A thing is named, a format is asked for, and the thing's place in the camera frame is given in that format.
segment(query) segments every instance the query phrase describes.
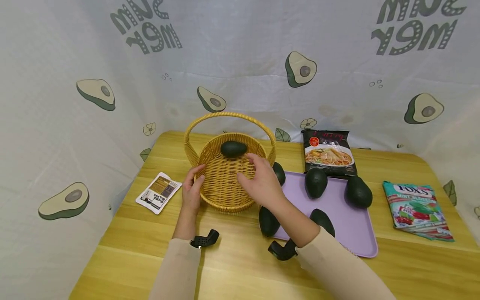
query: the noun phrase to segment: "white curtain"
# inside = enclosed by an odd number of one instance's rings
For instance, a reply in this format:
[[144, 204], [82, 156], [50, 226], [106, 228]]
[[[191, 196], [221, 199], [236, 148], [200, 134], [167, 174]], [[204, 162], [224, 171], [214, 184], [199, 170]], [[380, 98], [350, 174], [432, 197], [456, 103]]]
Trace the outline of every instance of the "white curtain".
[[[222, 109], [281, 140], [342, 129], [352, 147], [419, 155], [480, 240], [479, 13], [475, 0], [3, 3], [1, 298], [67, 298], [156, 138]], [[195, 131], [266, 138], [231, 118]]]

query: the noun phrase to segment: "wooden table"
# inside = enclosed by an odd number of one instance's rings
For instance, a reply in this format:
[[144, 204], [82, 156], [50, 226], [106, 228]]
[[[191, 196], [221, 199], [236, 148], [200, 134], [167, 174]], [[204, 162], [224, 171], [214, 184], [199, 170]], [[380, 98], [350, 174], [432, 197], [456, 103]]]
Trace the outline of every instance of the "wooden table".
[[[200, 152], [211, 138], [192, 134], [192, 145]], [[158, 216], [136, 204], [135, 198], [161, 171], [184, 180], [191, 165], [182, 142], [182, 132], [166, 132], [158, 138], [71, 299], [148, 298], [177, 221], [181, 192]], [[261, 143], [270, 150], [268, 141]], [[364, 261], [398, 299], [480, 299], [480, 249], [427, 163], [410, 154], [352, 152], [359, 175], [374, 195], [369, 211], [379, 254]], [[304, 171], [301, 144], [277, 142], [277, 153], [276, 161], [285, 170]], [[383, 180], [432, 185], [456, 242], [430, 241], [393, 229]], [[197, 224], [200, 234], [214, 228], [220, 238], [202, 250], [198, 299], [331, 299], [295, 259], [280, 262], [267, 251], [272, 239], [261, 235], [257, 216], [257, 206], [230, 216], [203, 205]]]

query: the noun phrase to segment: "forearm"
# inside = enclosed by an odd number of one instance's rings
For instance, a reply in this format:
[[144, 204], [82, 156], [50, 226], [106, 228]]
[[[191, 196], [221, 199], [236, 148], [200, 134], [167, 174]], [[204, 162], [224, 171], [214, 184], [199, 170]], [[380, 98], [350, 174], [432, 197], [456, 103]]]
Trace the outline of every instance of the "forearm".
[[286, 198], [275, 202], [274, 207], [267, 208], [299, 248], [310, 243], [320, 232], [320, 227]]
[[193, 299], [200, 264], [200, 249], [190, 245], [196, 220], [195, 211], [182, 207], [149, 299]]
[[172, 239], [156, 276], [149, 300], [191, 300], [195, 296], [201, 250], [190, 240]]
[[182, 207], [172, 239], [191, 241], [195, 238], [196, 231], [197, 213]]
[[323, 228], [311, 243], [296, 251], [301, 267], [320, 281], [335, 299], [395, 299], [362, 259], [350, 253]]

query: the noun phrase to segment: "beige sleeve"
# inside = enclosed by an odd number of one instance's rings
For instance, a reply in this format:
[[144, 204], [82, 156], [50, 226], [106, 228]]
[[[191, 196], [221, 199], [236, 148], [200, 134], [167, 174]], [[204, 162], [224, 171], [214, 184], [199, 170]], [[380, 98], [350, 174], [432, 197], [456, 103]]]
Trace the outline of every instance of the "beige sleeve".
[[301, 267], [337, 300], [395, 299], [362, 259], [350, 253], [323, 228], [308, 245], [296, 250]]
[[172, 239], [156, 276], [149, 300], [192, 300], [201, 250], [188, 240]]

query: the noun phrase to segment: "basket handle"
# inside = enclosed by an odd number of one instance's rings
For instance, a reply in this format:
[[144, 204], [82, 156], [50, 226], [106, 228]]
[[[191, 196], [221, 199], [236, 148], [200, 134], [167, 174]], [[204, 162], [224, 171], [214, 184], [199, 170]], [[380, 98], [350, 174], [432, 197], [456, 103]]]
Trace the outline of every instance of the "basket handle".
[[265, 133], [270, 138], [270, 142], [272, 144], [272, 150], [270, 151], [270, 154], [268, 155], [267, 160], [268, 160], [268, 162], [270, 162], [270, 165], [273, 166], [273, 163], [275, 163], [275, 158], [276, 158], [276, 147], [275, 147], [276, 138], [273, 135], [272, 131], [270, 129], [268, 129], [268, 127], [266, 127], [263, 123], [261, 123], [257, 119], [254, 119], [254, 118], [252, 118], [250, 116], [247, 116], [247, 115], [239, 114], [239, 113], [236, 113], [236, 112], [229, 112], [229, 111], [214, 112], [214, 113], [206, 114], [203, 117], [200, 117], [200, 118], [194, 120], [190, 124], [190, 126], [187, 128], [187, 130], [185, 131], [185, 136], [184, 136], [184, 139], [183, 139], [183, 143], [184, 143], [184, 146], [185, 146], [185, 153], [187, 154], [188, 160], [190, 161], [192, 166], [196, 166], [198, 164], [199, 157], [198, 157], [198, 154], [193, 149], [192, 144], [190, 144], [190, 132], [201, 121], [204, 121], [204, 120], [210, 119], [210, 118], [214, 118], [214, 117], [240, 118], [240, 119], [250, 121], [253, 124], [257, 125], [258, 127], [262, 128], [262, 130], [265, 131]]

